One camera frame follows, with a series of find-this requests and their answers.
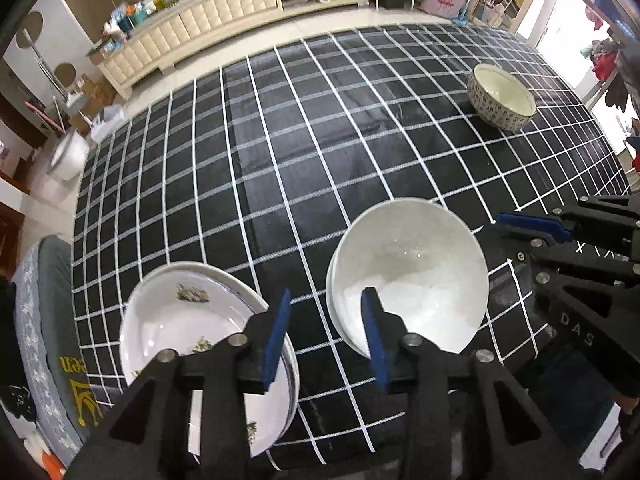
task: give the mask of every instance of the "patterned bowl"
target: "patterned bowl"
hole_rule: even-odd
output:
[[[536,102],[531,92],[497,66],[476,65],[466,92],[478,115],[501,130],[517,131],[536,114]]]

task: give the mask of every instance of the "round brown circle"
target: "round brown circle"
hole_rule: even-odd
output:
[[[53,73],[65,87],[76,81],[76,68],[71,63],[60,63]]]
[[[18,44],[20,48],[29,48],[31,45],[27,41],[23,30],[26,28],[31,41],[35,43],[38,41],[40,34],[42,33],[42,24],[44,20],[42,19],[42,14],[40,14],[37,10],[30,12],[20,23],[20,27],[18,27],[18,32],[15,34],[15,43]]]

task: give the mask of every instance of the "cream tufted cabinet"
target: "cream tufted cabinet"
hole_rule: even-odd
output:
[[[328,6],[367,0],[333,0]],[[310,5],[303,12],[322,8]],[[163,73],[174,63],[203,48],[265,23],[301,14],[283,9],[280,0],[181,0],[135,28],[132,38],[98,66],[125,99],[131,87],[159,68]]]

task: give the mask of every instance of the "pink bag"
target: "pink bag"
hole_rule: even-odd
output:
[[[429,14],[455,18],[464,4],[465,0],[423,0],[420,8]]]

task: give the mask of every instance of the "orange object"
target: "orange object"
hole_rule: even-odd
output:
[[[65,475],[65,466],[54,454],[48,454],[45,451],[42,452],[42,464],[44,470],[49,474],[51,480],[62,480]]]

